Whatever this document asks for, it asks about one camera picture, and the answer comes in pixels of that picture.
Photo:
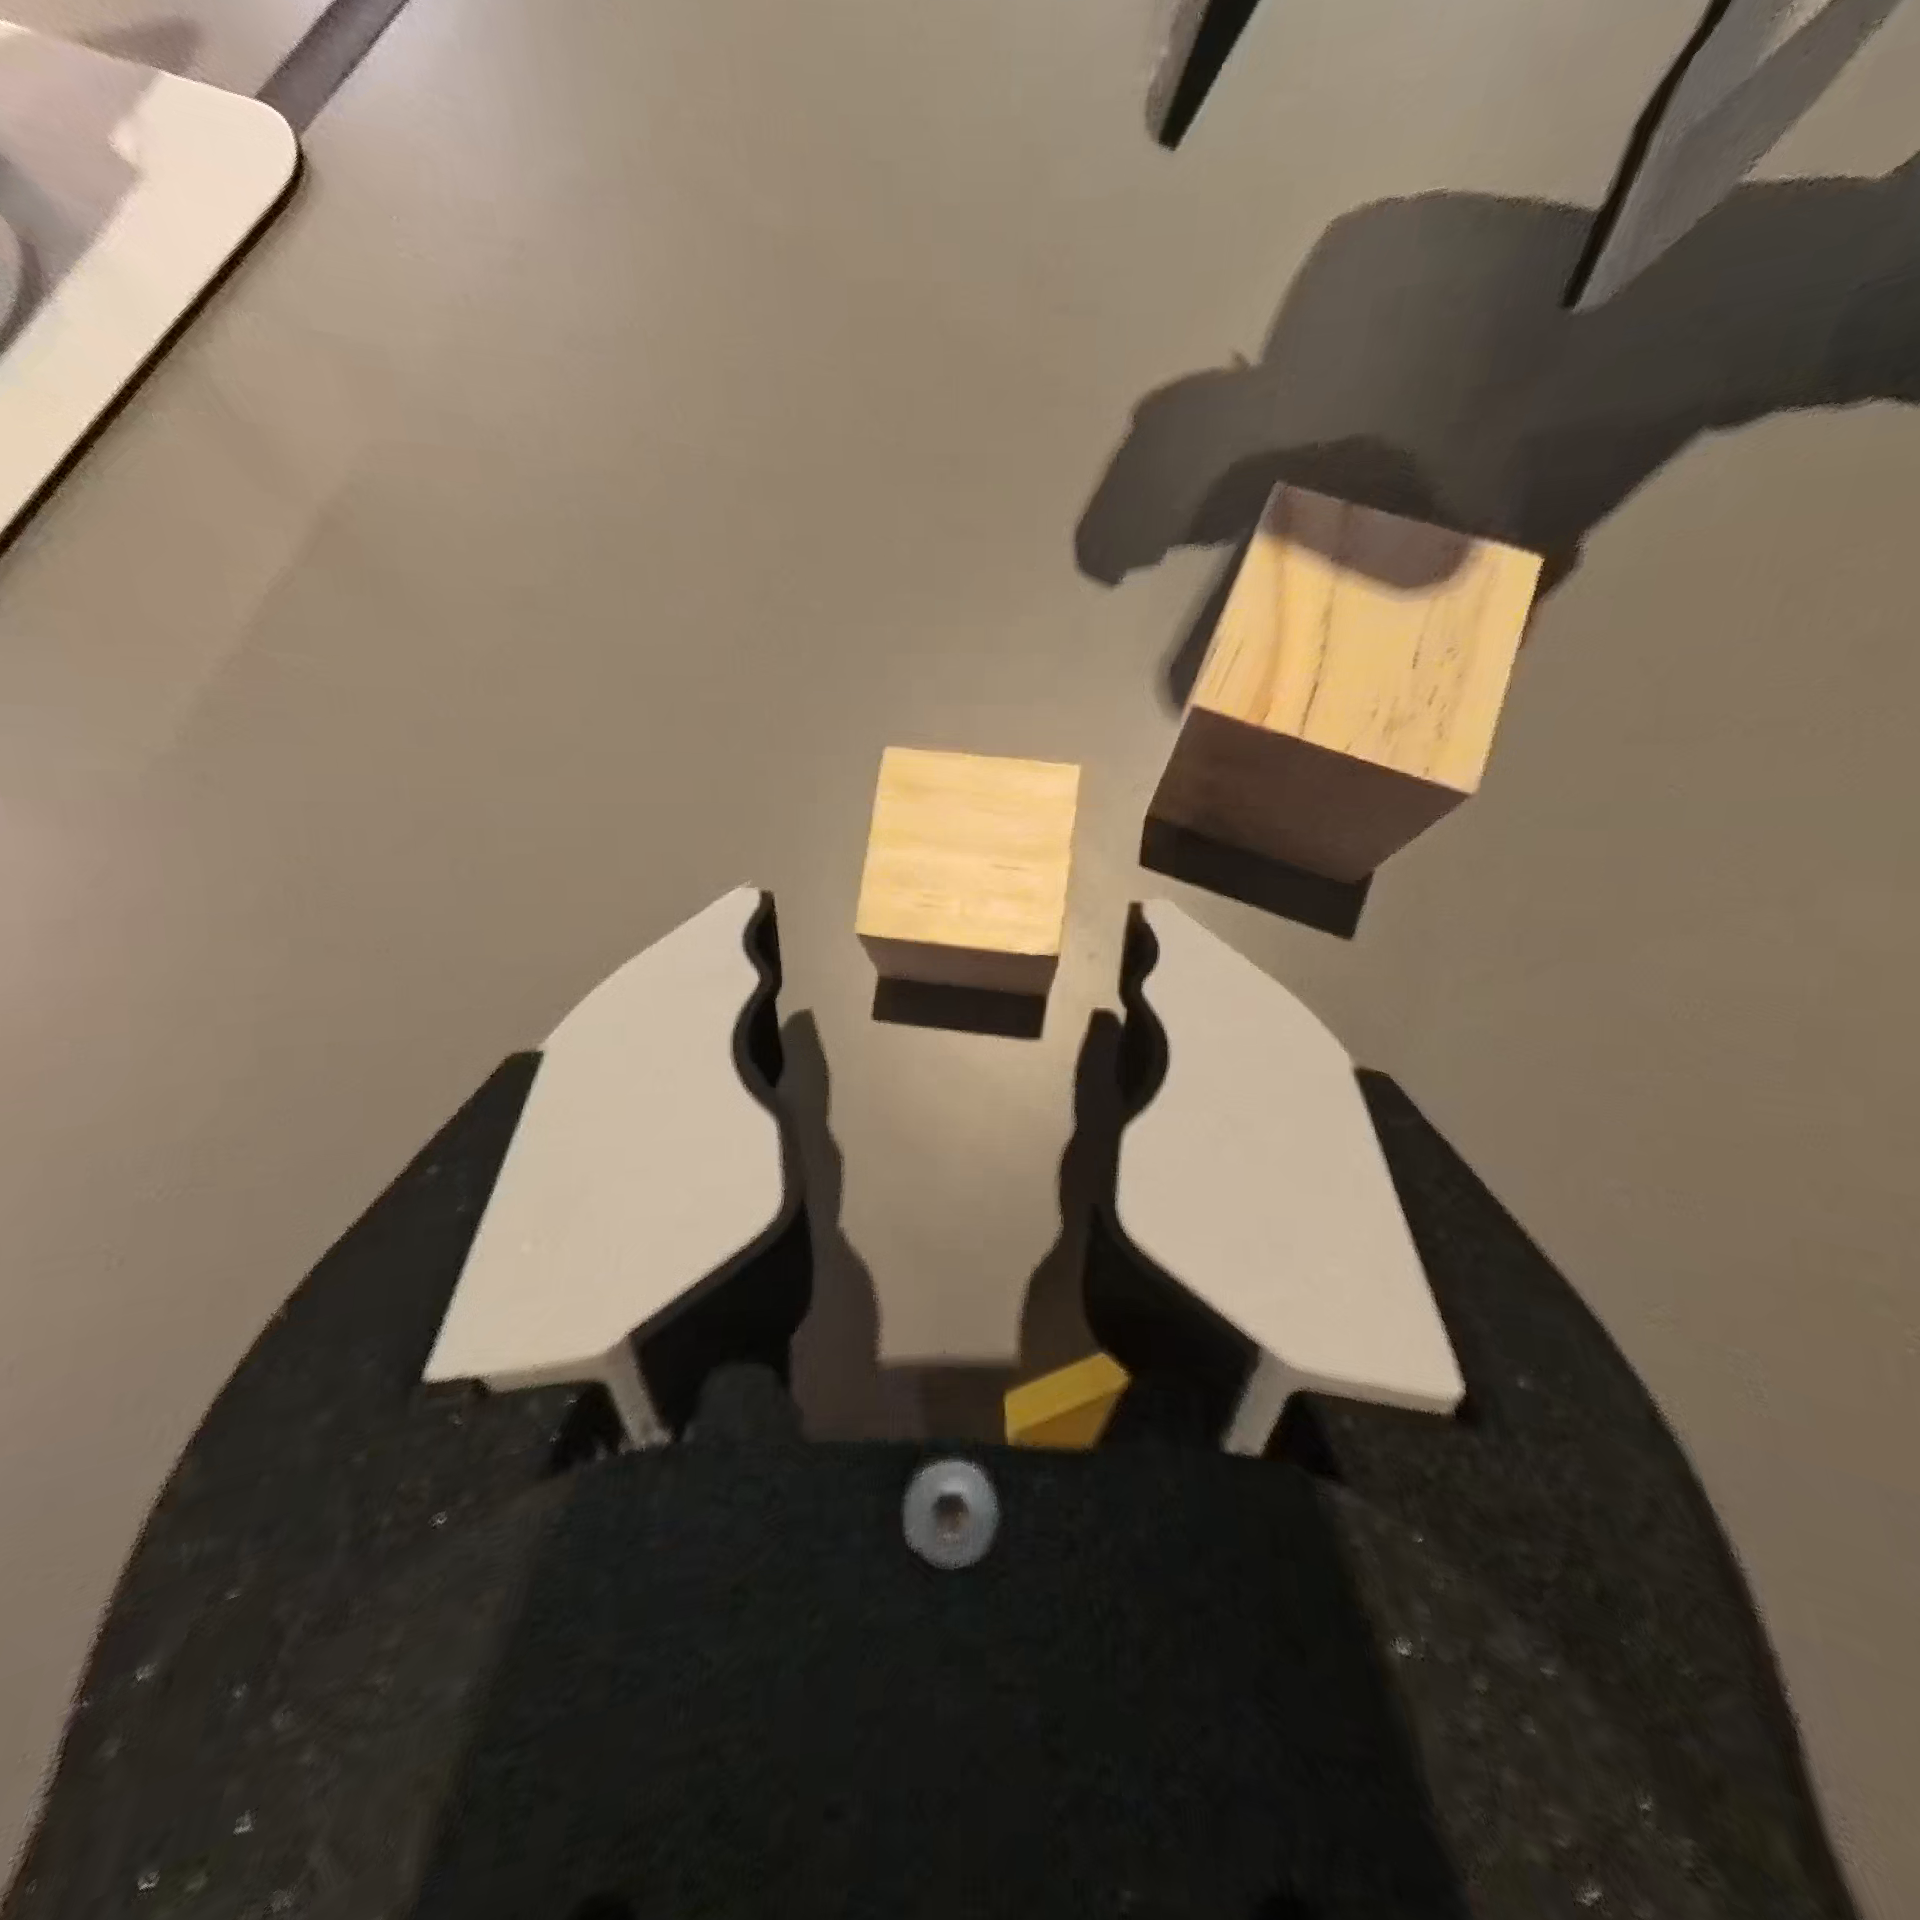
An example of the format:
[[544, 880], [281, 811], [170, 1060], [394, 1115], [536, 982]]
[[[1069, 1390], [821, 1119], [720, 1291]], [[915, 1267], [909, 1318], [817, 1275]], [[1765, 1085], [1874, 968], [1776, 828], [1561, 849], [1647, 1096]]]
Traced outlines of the small wooden cube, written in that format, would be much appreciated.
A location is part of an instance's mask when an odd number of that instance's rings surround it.
[[877, 977], [1048, 997], [1081, 784], [1072, 760], [885, 747], [855, 901]]

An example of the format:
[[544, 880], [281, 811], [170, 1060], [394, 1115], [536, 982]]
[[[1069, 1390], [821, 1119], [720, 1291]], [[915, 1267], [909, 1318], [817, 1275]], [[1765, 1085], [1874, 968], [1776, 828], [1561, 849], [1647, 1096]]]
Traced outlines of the large wooden cube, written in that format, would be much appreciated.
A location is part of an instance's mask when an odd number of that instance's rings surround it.
[[1481, 789], [1546, 558], [1276, 484], [1146, 819], [1332, 881]]

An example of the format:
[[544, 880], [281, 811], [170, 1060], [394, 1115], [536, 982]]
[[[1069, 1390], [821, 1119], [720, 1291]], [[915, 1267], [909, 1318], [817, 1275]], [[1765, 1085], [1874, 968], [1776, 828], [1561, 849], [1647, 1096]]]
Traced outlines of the white rounded board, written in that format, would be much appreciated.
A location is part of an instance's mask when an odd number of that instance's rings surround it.
[[4, 20], [2, 540], [292, 197], [259, 99]]

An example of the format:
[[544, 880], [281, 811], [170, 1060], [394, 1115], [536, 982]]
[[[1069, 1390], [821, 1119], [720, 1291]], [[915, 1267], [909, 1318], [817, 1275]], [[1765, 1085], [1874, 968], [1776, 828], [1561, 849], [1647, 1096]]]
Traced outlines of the small yellow cube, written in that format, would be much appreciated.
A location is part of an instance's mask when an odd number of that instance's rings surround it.
[[1131, 1375], [1103, 1350], [1008, 1387], [1002, 1431], [1010, 1448], [1093, 1448], [1123, 1400]]

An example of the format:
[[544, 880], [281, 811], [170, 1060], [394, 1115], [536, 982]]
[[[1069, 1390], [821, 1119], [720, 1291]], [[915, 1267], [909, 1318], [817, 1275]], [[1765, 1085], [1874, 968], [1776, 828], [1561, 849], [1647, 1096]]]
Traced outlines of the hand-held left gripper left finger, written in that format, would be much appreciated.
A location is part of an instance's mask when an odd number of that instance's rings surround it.
[[685, 1422], [674, 1325], [775, 1241], [792, 1180], [753, 1051], [783, 980], [778, 901], [741, 884], [621, 961], [538, 1051], [423, 1382], [609, 1392], [627, 1441]]

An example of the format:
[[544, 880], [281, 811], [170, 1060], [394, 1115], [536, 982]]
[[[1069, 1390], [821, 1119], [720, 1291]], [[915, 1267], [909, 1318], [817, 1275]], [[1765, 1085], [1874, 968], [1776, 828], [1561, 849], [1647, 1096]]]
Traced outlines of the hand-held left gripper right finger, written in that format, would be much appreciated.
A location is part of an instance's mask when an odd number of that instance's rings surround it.
[[1128, 907], [1120, 1008], [1100, 1345], [1231, 1456], [1300, 1397], [1457, 1416], [1468, 1385], [1341, 1040], [1171, 901]]

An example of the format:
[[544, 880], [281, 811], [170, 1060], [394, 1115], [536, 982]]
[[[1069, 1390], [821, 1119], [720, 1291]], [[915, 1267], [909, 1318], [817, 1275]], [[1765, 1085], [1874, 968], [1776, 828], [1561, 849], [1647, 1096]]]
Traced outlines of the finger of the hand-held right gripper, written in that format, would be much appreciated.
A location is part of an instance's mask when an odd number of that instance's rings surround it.
[[1204, 108], [1216, 78], [1259, 1], [1167, 1], [1160, 49], [1146, 86], [1146, 124], [1176, 151]]
[[1698, 225], [1889, 25], [1895, 1], [1715, 1], [1653, 89], [1569, 279], [1595, 308]]

